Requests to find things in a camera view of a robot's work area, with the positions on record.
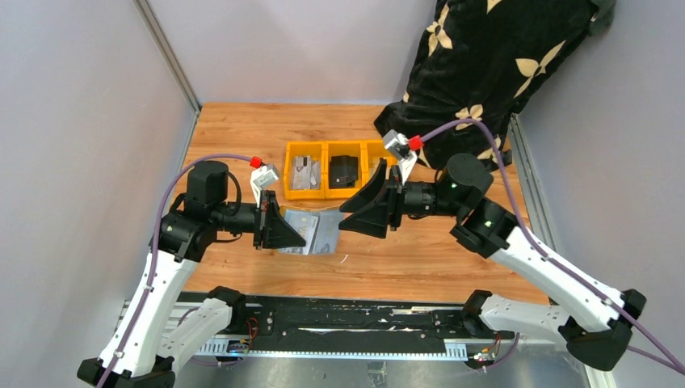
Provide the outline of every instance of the black cloth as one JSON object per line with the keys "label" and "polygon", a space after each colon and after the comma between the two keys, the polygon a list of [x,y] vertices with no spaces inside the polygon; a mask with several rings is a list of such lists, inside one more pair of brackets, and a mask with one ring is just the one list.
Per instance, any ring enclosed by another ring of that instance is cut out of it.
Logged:
{"label": "black cloth", "polygon": [[[395,129],[412,137],[471,117],[482,120],[503,145],[510,115],[521,112],[590,35],[591,26],[598,32],[611,22],[614,2],[439,0],[403,100],[385,107],[374,125],[381,135]],[[419,156],[439,169],[461,152],[496,168],[487,140],[473,125],[435,137]]]}

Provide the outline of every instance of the orange storage bin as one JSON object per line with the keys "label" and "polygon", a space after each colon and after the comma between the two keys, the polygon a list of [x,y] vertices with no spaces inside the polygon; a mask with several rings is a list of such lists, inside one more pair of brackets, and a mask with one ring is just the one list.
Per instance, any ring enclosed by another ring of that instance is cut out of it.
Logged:
{"label": "orange storage bin", "polygon": [[[289,141],[285,151],[283,190],[287,200],[345,199],[356,194],[376,171],[380,158],[388,160],[388,166],[397,160],[383,147],[382,140],[340,141]],[[292,190],[292,164],[296,156],[311,156],[321,161],[321,186],[316,190]],[[353,188],[330,188],[329,163],[334,156],[356,156],[359,160],[359,178]]]}

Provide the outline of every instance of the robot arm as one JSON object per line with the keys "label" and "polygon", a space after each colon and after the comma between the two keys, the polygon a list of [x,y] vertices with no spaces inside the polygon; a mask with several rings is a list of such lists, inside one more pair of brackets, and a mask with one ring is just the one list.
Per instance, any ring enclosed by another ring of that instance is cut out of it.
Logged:
{"label": "robot arm", "polygon": [[[233,235],[251,233],[257,249],[303,247],[304,239],[280,216],[275,193],[263,189],[277,175],[273,166],[261,166],[252,175],[252,192],[257,204],[225,202],[228,195],[228,166],[221,162],[200,162],[188,174],[187,193],[181,203],[161,222],[157,265],[152,273],[152,253],[119,328],[98,358],[84,360],[78,378],[95,386],[173,386],[175,374],[192,355],[218,331],[241,327],[245,322],[245,297],[217,287],[202,306],[167,338],[162,333],[183,286],[202,260],[218,231]],[[151,286],[147,285],[153,276]],[[143,303],[139,316],[137,307]],[[125,332],[132,326],[121,352]],[[101,382],[106,366],[116,363]]]}
{"label": "robot arm", "polygon": [[485,197],[493,178],[471,154],[451,157],[434,183],[407,182],[406,166],[413,166],[415,160],[402,137],[396,133],[384,137],[386,148],[399,160],[398,166],[391,168],[386,180],[388,166],[381,160],[367,185],[341,206],[341,211],[351,214],[340,222],[339,229],[385,238],[388,227],[399,227],[404,214],[455,217],[450,234],[460,245],[511,268],[559,304],[538,306],[476,291],[462,310],[464,324],[472,334],[490,329],[534,335],[565,344],[572,355],[589,366],[611,370],[628,346],[632,325],[612,309],[609,301],[600,300],[549,259],[589,281],[635,319],[644,308],[645,297],[635,290],[620,292],[600,283],[536,238],[543,251],[549,252],[541,257],[515,215]]}

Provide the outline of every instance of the wood grain surface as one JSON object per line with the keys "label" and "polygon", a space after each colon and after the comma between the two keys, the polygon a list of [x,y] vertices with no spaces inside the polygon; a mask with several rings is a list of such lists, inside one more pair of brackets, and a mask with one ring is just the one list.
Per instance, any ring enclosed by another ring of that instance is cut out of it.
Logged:
{"label": "wood grain surface", "polygon": [[[369,105],[206,103],[186,163],[205,154],[235,153],[259,156],[283,171],[287,141],[378,138],[372,122],[381,109]],[[246,162],[228,164],[240,181],[243,200],[253,202],[251,168]],[[507,174],[523,206],[515,168],[509,167]],[[416,166],[410,180],[432,181],[433,171]],[[177,192],[185,192],[185,185],[183,179]],[[286,201],[281,182],[270,189],[276,191],[281,206],[319,209],[343,202]],[[509,208],[499,173],[487,195]],[[229,199],[233,198],[233,187],[229,187]],[[238,242],[211,245],[186,290],[206,292],[223,285],[243,293],[464,302],[474,289],[487,289],[521,301],[547,301],[541,291],[510,269],[459,246],[449,234],[453,226],[448,217],[405,219],[385,240],[343,231],[338,249],[331,255],[256,251],[251,236],[246,235]]]}

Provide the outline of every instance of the white wall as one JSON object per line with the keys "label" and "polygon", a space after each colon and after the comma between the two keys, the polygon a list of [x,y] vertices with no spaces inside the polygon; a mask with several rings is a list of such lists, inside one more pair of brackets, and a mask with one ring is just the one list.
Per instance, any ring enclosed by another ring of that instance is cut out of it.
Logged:
{"label": "white wall", "polygon": [[435,1],[153,0],[202,102],[387,103]]}
{"label": "white wall", "polygon": [[[685,361],[685,2],[620,0],[521,119],[556,231],[572,262],[647,298],[641,321]],[[653,350],[641,335],[633,344]],[[619,388],[685,386],[628,354]]]}
{"label": "white wall", "polygon": [[0,2],[2,386],[80,386],[194,115],[131,1]]}

